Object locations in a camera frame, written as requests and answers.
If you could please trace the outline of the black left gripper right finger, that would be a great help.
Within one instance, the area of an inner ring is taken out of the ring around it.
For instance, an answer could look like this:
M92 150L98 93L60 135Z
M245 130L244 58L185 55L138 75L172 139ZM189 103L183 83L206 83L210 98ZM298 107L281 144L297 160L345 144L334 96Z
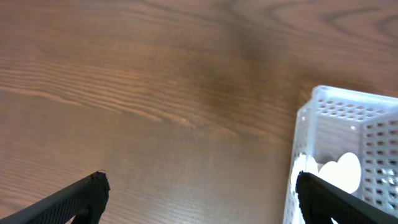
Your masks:
M395 224L397 218L309 173L299 172L295 190L306 224Z

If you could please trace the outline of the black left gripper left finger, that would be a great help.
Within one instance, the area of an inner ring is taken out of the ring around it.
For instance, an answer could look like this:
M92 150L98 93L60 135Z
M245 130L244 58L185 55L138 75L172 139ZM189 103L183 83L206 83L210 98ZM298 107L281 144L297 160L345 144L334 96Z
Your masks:
M97 224L110 186L104 172L94 172L58 192L1 219L2 224Z

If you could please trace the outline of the white plastic spoon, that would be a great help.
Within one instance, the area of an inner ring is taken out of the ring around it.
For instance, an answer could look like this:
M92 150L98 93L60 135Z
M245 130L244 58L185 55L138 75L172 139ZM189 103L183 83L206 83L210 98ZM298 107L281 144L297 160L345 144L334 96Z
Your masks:
M349 194L357 191L361 182L361 164L357 155L347 152L338 159L337 165L336 185Z
M324 181L336 185L339 181L338 172L340 167L337 162L330 161L324 164L318 171L318 177Z
M309 172L312 174L318 174L318 164L316 160L309 155L299 154L298 157L294 160L291 175L290 175L290 184L293 188L296 186L298 175L301 171Z

